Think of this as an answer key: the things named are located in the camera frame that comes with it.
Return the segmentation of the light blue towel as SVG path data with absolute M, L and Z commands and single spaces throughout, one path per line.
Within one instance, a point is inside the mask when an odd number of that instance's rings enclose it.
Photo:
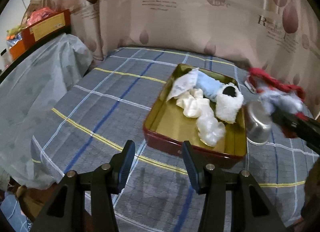
M 223 88 L 224 84 L 205 73 L 199 71 L 197 81 L 195 84 L 196 89 L 203 91 L 203 96 L 210 99 L 211 102 L 216 102 L 217 92 Z

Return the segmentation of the red plastic bag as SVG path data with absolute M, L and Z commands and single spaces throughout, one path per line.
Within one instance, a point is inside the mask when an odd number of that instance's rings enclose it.
M 33 11 L 30 15 L 30 17 L 27 19 L 27 26 L 31 26 L 35 24 L 36 22 L 47 18 L 48 16 L 54 14 L 55 11 L 50 9 L 49 7 L 44 7 L 39 10 Z

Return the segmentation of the white plastic bag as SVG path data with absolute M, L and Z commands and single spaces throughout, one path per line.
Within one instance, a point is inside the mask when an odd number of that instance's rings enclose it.
M 226 133 L 225 125 L 215 118 L 210 106 L 204 106 L 201 109 L 201 115 L 197 118 L 196 126 L 200 140 L 211 147 L 215 147 Z

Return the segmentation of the red yellow cardboard box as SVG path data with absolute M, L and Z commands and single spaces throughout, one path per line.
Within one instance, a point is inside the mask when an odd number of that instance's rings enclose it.
M 68 9 L 50 15 L 21 31 L 22 39 L 9 49 L 12 60 L 16 60 L 35 44 L 71 25 L 71 13 Z

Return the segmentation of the printed wet wipe packet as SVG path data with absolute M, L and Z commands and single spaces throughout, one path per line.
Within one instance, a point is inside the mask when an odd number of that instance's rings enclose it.
M 197 78 L 199 74 L 199 68 L 194 68 L 182 75 L 181 77 L 177 78 L 171 88 L 167 96 L 167 101 L 169 101 L 173 97 L 178 97 L 179 95 L 183 94 L 190 89 L 193 89 L 197 83 Z

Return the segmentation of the translucent plastic cover sheet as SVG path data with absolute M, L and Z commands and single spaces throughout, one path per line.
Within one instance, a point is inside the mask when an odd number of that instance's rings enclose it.
M 78 37 L 61 34 L 36 49 L 1 82 L 1 168 L 18 184 L 46 189 L 53 183 L 32 137 L 92 60 Z

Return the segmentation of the red gold tin tray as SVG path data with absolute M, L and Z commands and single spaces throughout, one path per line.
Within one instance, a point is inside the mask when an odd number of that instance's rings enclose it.
M 182 143 L 188 140 L 194 151 L 209 163 L 231 169 L 247 154 L 244 108 L 238 111 L 235 123 L 224 123 L 226 134 L 216 147 L 203 143 L 198 135 L 196 119 L 184 116 L 183 109 L 176 106 L 173 99 L 167 101 L 174 81 L 191 69 L 194 66 L 187 64 L 178 64 L 174 69 L 144 121 L 145 140 L 149 147 L 179 157 L 182 157 Z

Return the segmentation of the red fabric pouch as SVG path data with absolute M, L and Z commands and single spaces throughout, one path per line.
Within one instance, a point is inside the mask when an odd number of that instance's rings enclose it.
M 280 109 L 303 120 L 306 119 L 303 114 L 306 93 L 300 86 L 281 83 L 260 68 L 249 69 L 245 86 L 252 93 L 259 95 L 259 101 L 267 114 L 271 115 L 276 109 Z

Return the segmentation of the cream cloth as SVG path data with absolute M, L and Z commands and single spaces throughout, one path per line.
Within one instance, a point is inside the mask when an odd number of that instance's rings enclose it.
M 210 106 L 210 100 L 203 97 L 203 90 L 193 88 L 176 97 L 176 105 L 183 109 L 187 118 L 199 118 L 204 109 Z

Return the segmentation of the white fluffy plush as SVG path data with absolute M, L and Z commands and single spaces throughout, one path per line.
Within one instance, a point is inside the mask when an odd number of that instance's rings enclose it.
M 216 95 L 216 117 L 228 124 L 235 123 L 243 102 L 244 96 L 235 84 L 224 84 Z

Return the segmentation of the beige leaf print curtain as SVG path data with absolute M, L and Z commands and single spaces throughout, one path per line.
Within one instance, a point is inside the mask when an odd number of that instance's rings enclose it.
M 71 12 L 96 61 L 121 46 L 192 51 L 301 86 L 319 116 L 319 17 L 307 0 L 30 0 Z

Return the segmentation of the steel bowl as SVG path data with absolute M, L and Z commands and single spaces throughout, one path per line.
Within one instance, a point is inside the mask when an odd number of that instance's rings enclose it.
M 272 120 L 260 101 L 245 104 L 245 124 L 247 140 L 257 146 L 268 142 L 272 131 Z

